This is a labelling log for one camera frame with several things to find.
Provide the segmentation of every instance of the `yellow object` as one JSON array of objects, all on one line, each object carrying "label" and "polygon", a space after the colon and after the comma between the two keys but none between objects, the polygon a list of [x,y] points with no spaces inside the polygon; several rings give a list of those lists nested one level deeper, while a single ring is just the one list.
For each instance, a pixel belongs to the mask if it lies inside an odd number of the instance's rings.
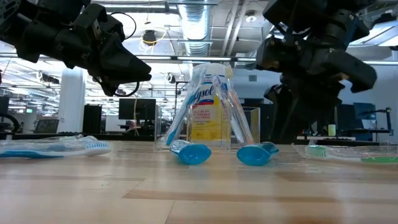
[{"label": "yellow object", "polygon": [[229,106],[224,109],[214,89],[212,74],[220,75],[225,83],[226,77],[232,77],[232,69],[220,66],[209,67],[205,79],[195,96],[195,101],[188,116],[188,139],[207,146],[219,146],[231,141],[231,115]]},{"label": "yellow object", "polygon": [[329,136],[336,136],[336,125],[335,124],[328,125],[328,134],[329,134]]}]

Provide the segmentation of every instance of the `computer monitor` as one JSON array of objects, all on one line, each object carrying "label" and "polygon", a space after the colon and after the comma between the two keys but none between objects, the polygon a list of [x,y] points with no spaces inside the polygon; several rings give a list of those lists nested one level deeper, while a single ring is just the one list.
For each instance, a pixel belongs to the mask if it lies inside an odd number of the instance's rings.
[{"label": "computer monitor", "polygon": [[8,114],[9,101],[8,96],[0,96],[0,113]]},{"label": "computer monitor", "polygon": [[58,119],[40,119],[36,124],[36,134],[55,134],[57,133]]},{"label": "computer monitor", "polygon": [[[119,119],[134,119],[135,102],[136,99],[119,99]],[[155,111],[155,99],[137,99],[137,120],[155,120]]]},{"label": "computer monitor", "polygon": [[370,111],[375,111],[376,106],[371,103],[353,103],[355,111],[355,119],[376,119],[376,113],[368,113]]}]

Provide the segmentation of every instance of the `blue plastic cap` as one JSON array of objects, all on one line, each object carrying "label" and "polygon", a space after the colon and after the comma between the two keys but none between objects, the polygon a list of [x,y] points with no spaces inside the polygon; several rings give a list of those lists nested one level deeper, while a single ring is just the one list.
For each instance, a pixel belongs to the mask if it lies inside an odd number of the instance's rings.
[{"label": "blue plastic cap", "polygon": [[181,161],[188,165],[199,165],[211,156],[211,150],[202,144],[189,144],[184,146],[178,154]]},{"label": "blue plastic cap", "polygon": [[278,152],[278,148],[272,143],[249,145],[242,147],[236,157],[248,166],[263,166]]}]

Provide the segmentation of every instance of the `fluorescent light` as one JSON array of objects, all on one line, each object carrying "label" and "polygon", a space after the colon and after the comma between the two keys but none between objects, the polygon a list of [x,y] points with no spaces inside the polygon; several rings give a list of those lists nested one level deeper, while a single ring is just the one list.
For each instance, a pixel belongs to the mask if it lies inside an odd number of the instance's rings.
[{"label": "fluorescent light", "polygon": [[28,103],[37,104],[37,105],[42,105],[43,104],[42,102],[35,102],[35,101],[30,101]]},{"label": "fluorescent light", "polygon": [[373,61],[363,61],[364,63],[368,64],[368,65],[389,65],[389,66],[397,66],[398,65],[398,61],[377,61],[377,60],[373,60]]},{"label": "fluorescent light", "polygon": [[212,44],[213,41],[205,40],[178,40],[178,44]]},{"label": "fluorescent light", "polygon": [[25,106],[9,106],[8,109],[25,109]]},{"label": "fluorescent light", "polygon": [[228,57],[177,57],[178,60],[198,60],[198,61],[223,61],[229,62],[231,58]]},{"label": "fluorescent light", "polygon": [[255,58],[238,58],[239,62],[256,62]]},{"label": "fluorescent light", "polygon": [[368,42],[369,40],[378,37],[379,35],[383,34],[385,31],[391,29],[392,27],[384,27],[384,28],[373,28],[370,30],[369,35],[367,35],[366,37],[360,38],[359,40],[355,40],[353,42],[351,42],[349,45],[361,45],[361,44],[365,44],[366,42]]},{"label": "fluorescent light", "polygon": [[137,58],[139,58],[141,60],[171,60],[172,59],[170,56],[145,56],[145,55],[137,56]]},{"label": "fluorescent light", "polygon": [[395,47],[396,45],[398,45],[398,35],[385,41],[384,43],[380,44],[380,47],[390,47],[393,46]]},{"label": "fluorescent light", "polygon": [[151,8],[151,9],[164,9],[163,6],[156,6],[156,5],[139,5],[139,4],[102,4],[102,6],[107,7],[107,8],[132,8],[132,7],[139,7],[139,8]]}]

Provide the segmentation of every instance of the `blue plastic object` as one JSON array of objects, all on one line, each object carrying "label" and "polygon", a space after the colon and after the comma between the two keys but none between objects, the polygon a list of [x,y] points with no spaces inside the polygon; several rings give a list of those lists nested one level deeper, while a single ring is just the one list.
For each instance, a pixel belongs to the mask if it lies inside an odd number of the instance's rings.
[{"label": "blue plastic object", "polygon": [[170,146],[170,152],[188,165],[202,164],[211,156],[211,150],[207,146],[184,140],[174,141]]},{"label": "blue plastic object", "polygon": [[[54,144],[46,149],[41,149],[40,146],[43,147],[43,144],[40,145],[39,143],[35,145],[36,148],[24,146],[23,144],[18,146],[3,146],[0,147],[0,158],[21,157],[29,159],[50,159],[68,156],[96,156],[111,152],[109,144],[101,141],[82,142],[82,145],[69,143],[69,147],[67,147],[68,144],[66,142],[64,142],[64,144],[65,146],[60,143]],[[77,148],[79,146],[84,146],[84,148],[74,151],[73,146]]]},{"label": "blue plastic object", "polygon": [[236,156],[249,166],[263,166],[279,152],[274,143],[264,142],[242,147]]}]

